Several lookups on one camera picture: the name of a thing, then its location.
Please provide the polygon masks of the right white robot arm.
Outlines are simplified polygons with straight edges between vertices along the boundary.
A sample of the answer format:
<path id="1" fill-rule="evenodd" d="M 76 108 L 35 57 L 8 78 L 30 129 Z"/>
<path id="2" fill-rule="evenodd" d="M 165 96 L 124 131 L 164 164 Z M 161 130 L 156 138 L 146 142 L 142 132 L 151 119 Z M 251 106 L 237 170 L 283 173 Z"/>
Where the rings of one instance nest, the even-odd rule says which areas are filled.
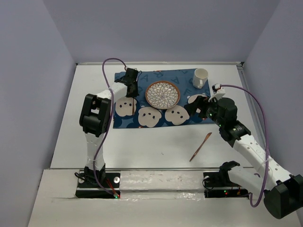
<path id="1" fill-rule="evenodd" d="M 199 96 L 184 106 L 189 115 L 200 111 L 200 118 L 211 119 L 219 133 L 255 169 L 257 175 L 239 165 L 218 173 L 222 185 L 239 184 L 252 195 L 263 199 L 268 212 L 277 219 L 303 206 L 303 177 L 281 167 L 255 140 L 249 129 L 237 119 L 237 106 L 230 98 L 212 99 Z"/>

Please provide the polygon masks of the floral patterned plate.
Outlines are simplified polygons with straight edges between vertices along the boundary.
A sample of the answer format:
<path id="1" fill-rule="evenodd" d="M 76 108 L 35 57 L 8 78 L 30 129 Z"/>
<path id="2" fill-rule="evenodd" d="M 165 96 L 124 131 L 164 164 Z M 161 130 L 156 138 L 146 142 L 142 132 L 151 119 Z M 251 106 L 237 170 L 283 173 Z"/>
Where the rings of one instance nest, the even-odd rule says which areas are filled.
<path id="1" fill-rule="evenodd" d="M 170 109 L 179 102 L 180 91 L 171 82 L 157 81 L 147 87 L 145 99 L 153 108 L 160 110 Z"/>

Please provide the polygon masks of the white mug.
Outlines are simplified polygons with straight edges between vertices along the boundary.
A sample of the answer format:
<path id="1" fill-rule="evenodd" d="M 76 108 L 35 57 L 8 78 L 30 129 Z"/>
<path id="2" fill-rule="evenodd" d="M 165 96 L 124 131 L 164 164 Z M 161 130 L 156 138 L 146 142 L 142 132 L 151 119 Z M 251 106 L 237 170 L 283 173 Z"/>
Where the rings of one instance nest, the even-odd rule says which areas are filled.
<path id="1" fill-rule="evenodd" d="M 205 83 L 208 81 L 208 71 L 203 68 L 195 69 L 193 75 L 193 86 L 195 88 L 201 89 Z"/>

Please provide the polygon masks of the copper knife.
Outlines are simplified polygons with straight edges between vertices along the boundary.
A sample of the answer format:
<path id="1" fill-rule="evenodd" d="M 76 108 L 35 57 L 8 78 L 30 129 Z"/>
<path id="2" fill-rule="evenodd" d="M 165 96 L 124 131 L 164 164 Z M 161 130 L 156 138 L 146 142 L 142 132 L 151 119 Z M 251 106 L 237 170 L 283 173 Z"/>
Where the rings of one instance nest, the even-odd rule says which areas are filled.
<path id="1" fill-rule="evenodd" d="M 209 137 L 212 135 L 212 133 L 211 132 L 209 132 L 206 136 L 205 136 L 205 138 L 204 138 L 204 140 L 203 140 L 203 142 L 201 143 L 201 145 L 197 148 L 197 150 L 195 151 L 195 153 L 192 155 L 192 157 L 190 158 L 190 162 L 195 158 L 195 156 L 198 154 L 198 152 L 200 151 L 200 149 L 202 148 L 202 146 L 205 144 L 205 142 L 209 139 Z"/>

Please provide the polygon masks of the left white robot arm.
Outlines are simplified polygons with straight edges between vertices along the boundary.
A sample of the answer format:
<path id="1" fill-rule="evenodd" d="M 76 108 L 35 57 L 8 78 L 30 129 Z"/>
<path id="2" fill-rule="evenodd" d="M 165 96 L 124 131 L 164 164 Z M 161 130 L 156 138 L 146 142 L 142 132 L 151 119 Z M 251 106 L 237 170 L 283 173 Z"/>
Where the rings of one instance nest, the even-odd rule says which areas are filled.
<path id="1" fill-rule="evenodd" d="M 80 114 L 80 126 L 87 141 L 84 179 L 95 187 L 101 186 L 106 177 L 103 144 L 114 115 L 114 104 L 122 98 L 139 95 L 138 74 L 138 70 L 127 68 L 125 75 L 117 78 L 107 90 L 84 98 Z"/>

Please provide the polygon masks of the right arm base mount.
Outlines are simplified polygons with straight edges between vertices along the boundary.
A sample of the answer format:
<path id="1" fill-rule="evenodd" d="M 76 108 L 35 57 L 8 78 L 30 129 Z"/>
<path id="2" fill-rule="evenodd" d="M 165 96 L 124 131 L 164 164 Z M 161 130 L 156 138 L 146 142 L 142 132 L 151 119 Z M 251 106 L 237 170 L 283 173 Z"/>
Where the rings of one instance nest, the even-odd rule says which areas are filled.
<path id="1" fill-rule="evenodd" d="M 249 192 L 238 184 L 220 178 L 219 172 L 204 172 L 204 196 L 212 198 L 248 198 Z"/>

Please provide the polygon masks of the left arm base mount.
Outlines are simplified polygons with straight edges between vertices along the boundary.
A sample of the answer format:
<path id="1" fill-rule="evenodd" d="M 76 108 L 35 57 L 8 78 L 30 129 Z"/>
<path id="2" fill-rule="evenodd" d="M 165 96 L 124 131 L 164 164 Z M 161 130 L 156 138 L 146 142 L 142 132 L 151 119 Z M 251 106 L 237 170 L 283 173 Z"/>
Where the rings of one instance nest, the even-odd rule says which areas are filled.
<path id="1" fill-rule="evenodd" d="M 96 182 L 94 175 L 85 176 L 83 170 L 75 172 L 78 178 L 75 196 L 79 199 L 119 199 L 120 198 L 120 172 L 106 172 L 105 179 Z"/>

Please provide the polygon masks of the blue cartoon placemat cloth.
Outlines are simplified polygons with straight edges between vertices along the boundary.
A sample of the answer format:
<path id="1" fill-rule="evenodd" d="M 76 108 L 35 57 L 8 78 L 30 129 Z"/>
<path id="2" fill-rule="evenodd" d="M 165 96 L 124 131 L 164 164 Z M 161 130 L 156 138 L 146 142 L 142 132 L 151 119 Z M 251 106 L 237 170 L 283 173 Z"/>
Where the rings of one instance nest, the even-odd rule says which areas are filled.
<path id="1" fill-rule="evenodd" d="M 213 121 L 208 118 L 200 118 L 199 110 L 194 116 L 184 113 L 184 106 L 192 103 L 197 96 L 210 96 L 208 82 L 201 88 L 193 86 L 193 75 L 195 69 L 183 70 L 160 70 L 142 72 L 138 78 L 139 96 L 136 99 L 136 109 L 132 115 L 132 98 L 122 98 L 116 103 L 114 115 L 114 129 L 127 128 L 158 128 L 179 125 L 211 124 Z M 176 85 L 180 91 L 180 100 L 173 109 L 166 113 L 151 107 L 145 99 L 147 87 L 157 81 L 168 81 Z"/>

